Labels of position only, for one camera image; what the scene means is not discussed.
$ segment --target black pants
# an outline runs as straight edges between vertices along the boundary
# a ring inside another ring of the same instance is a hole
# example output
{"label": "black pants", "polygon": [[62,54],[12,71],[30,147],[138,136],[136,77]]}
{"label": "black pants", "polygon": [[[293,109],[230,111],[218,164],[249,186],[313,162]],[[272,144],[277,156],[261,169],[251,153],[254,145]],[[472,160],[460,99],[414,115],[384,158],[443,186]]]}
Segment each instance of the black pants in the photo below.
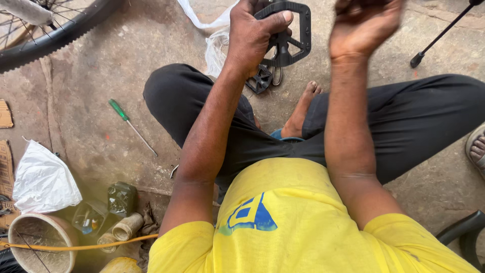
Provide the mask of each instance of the black pants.
{"label": "black pants", "polygon": [[[183,64],[160,68],[146,82],[144,97],[151,114],[180,147],[212,85],[207,76]],[[377,178],[382,184],[485,121],[485,84],[467,76],[440,75],[374,87],[368,90],[368,96],[369,128],[375,146]],[[290,144],[258,129],[249,101],[241,96],[229,130],[224,163],[215,181],[219,186],[218,202],[222,202],[236,175],[259,160],[298,157],[326,166],[323,131],[327,109],[328,93],[317,95],[303,124],[306,140]]]}

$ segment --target green screwdriver handle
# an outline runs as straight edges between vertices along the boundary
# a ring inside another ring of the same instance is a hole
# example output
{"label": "green screwdriver handle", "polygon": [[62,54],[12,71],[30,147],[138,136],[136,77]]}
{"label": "green screwdriver handle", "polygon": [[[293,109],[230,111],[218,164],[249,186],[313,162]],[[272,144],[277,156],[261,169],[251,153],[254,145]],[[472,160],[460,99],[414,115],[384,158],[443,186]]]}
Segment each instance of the green screwdriver handle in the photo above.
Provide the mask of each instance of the green screwdriver handle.
{"label": "green screwdriver handle", "polygon": [[108,102],[111,104],[113,109],[121,116],[121,118],[123,118],[123,120],[129,119],[125,112],[121,110],[121,107],[113,99],[110,99]]}

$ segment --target sandal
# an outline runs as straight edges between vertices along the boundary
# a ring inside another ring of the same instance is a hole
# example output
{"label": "sandal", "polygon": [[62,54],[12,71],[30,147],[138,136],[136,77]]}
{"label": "sandal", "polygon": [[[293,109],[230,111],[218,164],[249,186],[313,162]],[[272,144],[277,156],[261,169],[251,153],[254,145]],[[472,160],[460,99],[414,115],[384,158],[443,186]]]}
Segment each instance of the sandal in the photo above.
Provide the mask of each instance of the sandal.
{"label": "sandal", "polygon": [[485,179],[485,170],[483,170],[484,167],[485,167],[485,155],[480,160],[478,160],[477,162],[474,162],[473,159],[470,156],[471,147],[473,146],[473,143],[476,140],[478,140],[479,137],[484,136],[484,131],[485,131],[485,123],[478,126],[478,128],[475,129],[475,131],[473,131],[473,133],[471,133],[471,135],[468,137],[467,144],[465,146],[465,152],[466,152],[467,157],[470,160],[470,162],[475,166],[475,168],[478,169],[478,171],[480,172],[482,177]]}

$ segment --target bicycle tire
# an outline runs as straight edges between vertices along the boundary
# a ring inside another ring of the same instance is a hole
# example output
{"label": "bicycle tire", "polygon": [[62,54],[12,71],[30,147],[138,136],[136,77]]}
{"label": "bicycle tire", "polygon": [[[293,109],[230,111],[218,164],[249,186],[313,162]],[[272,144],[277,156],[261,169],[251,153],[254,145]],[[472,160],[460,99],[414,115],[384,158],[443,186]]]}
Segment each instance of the bicycle tire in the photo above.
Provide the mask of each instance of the bicycle tire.
{"label": "bicycle tire", "polygon": [[72,43],[106,20],[123,3],[123,0],[95,0],[87,14],[79,14],[57,30],[34,41],[0,51],[0,74],[19,68],[51,54]]}

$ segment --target cardboard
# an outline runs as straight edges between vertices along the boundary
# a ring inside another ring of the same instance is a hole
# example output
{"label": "cardboard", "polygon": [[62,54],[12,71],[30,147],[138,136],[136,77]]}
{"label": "cardboard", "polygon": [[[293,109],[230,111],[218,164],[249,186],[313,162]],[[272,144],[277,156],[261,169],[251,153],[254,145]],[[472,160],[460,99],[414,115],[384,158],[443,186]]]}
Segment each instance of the cardboard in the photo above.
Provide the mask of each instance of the cardboard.
{"label": "cardboard", "polygon": [[12,192],[14,189],[14,165],[12,163],[12,152],[6,140],[0,140],[0,194],[8,196],[11,200],[1,201],[3,209],[11,209],[12,213],[0,217],[0,227],[8,229],[12,221],[20,215],[19,209],[14,206]]}
{"label": "cardboard", "polygon": [[0,100],[0,128],[13,127],[12,113],[8,109],[8,105],[5,100]]}

